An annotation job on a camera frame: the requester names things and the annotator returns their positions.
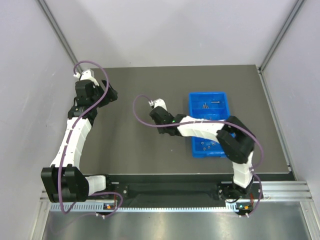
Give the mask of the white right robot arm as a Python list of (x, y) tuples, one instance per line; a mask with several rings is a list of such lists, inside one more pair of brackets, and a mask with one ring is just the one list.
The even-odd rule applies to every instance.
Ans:
[(158, 126), (158, 132), (170, 136), (195, 137), (219, 143), (226, 157), (232, 162), (233, 189), (240, 195), (249, 192), (253, 183), (252, 158), (255, 142), (250, 132), (235, 116), (226, 123), (214, 123), (207, 119), (193, 118), (185, 114), (172, 116), (161, 106), (155, 107), (149, 116)]

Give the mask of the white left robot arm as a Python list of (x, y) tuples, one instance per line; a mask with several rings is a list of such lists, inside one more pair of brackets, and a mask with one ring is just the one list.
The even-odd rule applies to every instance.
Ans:
[(40, 174), (52, 203), (84, 202), (89, 196), (107, 190), (110, 182), (105, 174), (83, 175), (80, 160), (98, 108), (117, 100), (118, 93), (111, 86), (104, 91), (91, 80), (77, 81), (75, 92), (59, 151), (50, 166), (44, 167)]

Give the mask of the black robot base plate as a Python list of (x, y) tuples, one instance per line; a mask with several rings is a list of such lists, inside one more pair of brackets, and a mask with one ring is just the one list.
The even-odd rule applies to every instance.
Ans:
[(252, 183), (241, 190), (231, 182), (121, 182), (108, 184), (106, 192), (122, 194), (125, 199), (137, 196), (206, 196), (213, 200), (254, 199), (263, 197), (259, 183)]

